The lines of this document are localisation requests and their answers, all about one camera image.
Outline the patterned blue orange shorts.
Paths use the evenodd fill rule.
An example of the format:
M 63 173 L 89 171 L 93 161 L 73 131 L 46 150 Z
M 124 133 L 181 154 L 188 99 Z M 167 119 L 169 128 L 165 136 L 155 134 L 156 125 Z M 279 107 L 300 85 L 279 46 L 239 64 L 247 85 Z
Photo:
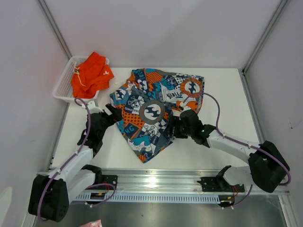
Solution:
M 117 127 L 143 163 L 173 143 L 174 138 L 164 131 L 181 102 L 200 111 L 204 87 L 205 79 L 199 75 L 141 68 L 132 70 L 126 82 L 110 94 L 112 106 L 122 109 Z

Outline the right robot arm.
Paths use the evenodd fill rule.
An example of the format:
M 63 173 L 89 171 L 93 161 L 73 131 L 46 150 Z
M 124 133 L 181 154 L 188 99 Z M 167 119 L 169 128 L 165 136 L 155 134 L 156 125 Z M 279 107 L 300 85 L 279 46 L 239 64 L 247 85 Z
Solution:
M 270 141 L 250 143 L 219 132 L 210 124 L 203 124 L 193 110 L 179 117 L 173 116 L 164 131 L 169 137 L 191 137 L 198 145 L 226 152 L 246 163 L 246 166 L 225 166 L 215 177 L 215 192 L 228 191 L 236 185 L 255 185 L 272 193 L 289 174 L 289 166 Z

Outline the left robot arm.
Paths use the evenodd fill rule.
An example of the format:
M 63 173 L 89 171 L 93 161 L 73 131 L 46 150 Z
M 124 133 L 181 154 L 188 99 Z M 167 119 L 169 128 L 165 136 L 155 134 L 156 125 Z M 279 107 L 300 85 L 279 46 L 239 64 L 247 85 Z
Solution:
M 107 114 L 99 107 L 87 110 L 86 128 L 74 151 L 62 164 L 45 175 L 38 174 L 32 183 L 28 213 L 41 221 L 60 222 L 72 201 L 86 189 L 116 190 L 116 183 L 106 182 L 101 168 L 90 164 L 100 151 L 108 127 L 122 120 L 122 110 L 110 104 Z

